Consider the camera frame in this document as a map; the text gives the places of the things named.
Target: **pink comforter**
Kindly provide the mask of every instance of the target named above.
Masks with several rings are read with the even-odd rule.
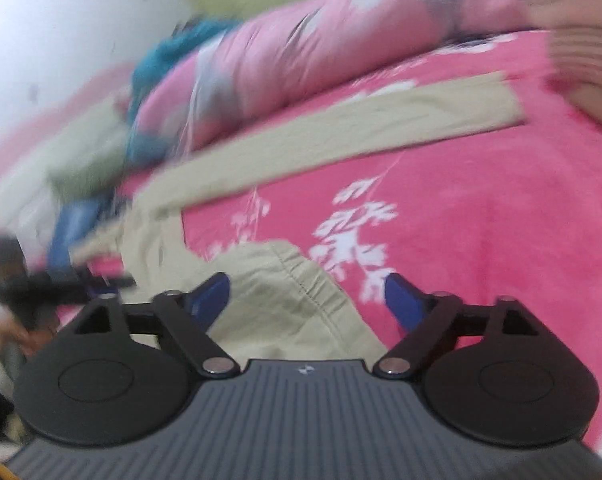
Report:
[[[450,36],[527,26],[521,0],[303,0],[210,40],[143,102],[129,156],[187,154],[289,104]]]
[[[383,304],[392,270],[469,303],[516,296],[594,372],[602,392],[602,129],[553,91],[545,37],[441,49],[279,114],[267,123],[388,85],[502,70],[529,121],[334,164],[193,208],[184,213],[187,245],[212,258],[246,240],[290,240],[332,273],[388,346],[402,335]],[[586,441],[601,438],[602,395]]]

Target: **light green cloth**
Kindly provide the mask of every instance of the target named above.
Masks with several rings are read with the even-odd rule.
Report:
[[[66,168],[49,175],[57,198],[64,204],[92,198],[111,190],[127,175],[126,147],[94,158],[82,168]]]

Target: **black object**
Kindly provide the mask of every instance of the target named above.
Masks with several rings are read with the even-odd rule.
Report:
[[[133,285],[132,278],[94,276],[87,267],[28,274],[18,240],[0,235],[0,303],[7,306],[27,330],[34,330],[61,304],[85,304],[94,295]]]
[[[22,480],[602,478],[580,442],[596,381],[523,305],[389,279],[428,314],[372,374],[267,360],[240,374],[169,295],[96,300],[22,371],[15,405],[37,437],[9,468]],[[464,335],[483,340],[454,350]]]
[[[398,274],[404,290],[431,313],[387,358],[410,369],[424,398],[448,424],[489,444],[546,446],[580,438],[598,405],[596,379],[577,357],[514,298],[465,305],[456,296],[423,294]],[[452,351],[462,336],[478,344]],[[375,373],[382,374],[379,364]]]

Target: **bed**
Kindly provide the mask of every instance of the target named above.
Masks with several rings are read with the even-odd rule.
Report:
[[[239,134],[375,92],[497,70],[526,124],[261,186],[186,210],[184,231],[188,247],[208,259],[245,241],[290,240],[331,273],[388,346],[403,336],[383,304],[390,272],[468,303],[519,298],[596,375],[601,401],[585,441],[602,453],[602,128],[555,93],[544,43],[544,32],[525,32],[444,47]],[[119,191],[132,195],[148,178],[133,177]],[[101,261],[97,269],[116,266]]]

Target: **fingers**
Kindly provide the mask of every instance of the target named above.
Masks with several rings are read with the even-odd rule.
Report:
[[[32,357],[52,341],[57,327],[58,322],[51,321],[37,330],[28,332],[13,316],[3,317],[0,319],[0,352],[7,344],[16,343],[23,355]]]
[[[28,338],[28,331],[12,316],[0,319],[0,352],[5,348],[7,343],[16,342],[23,344],[28,341]]]

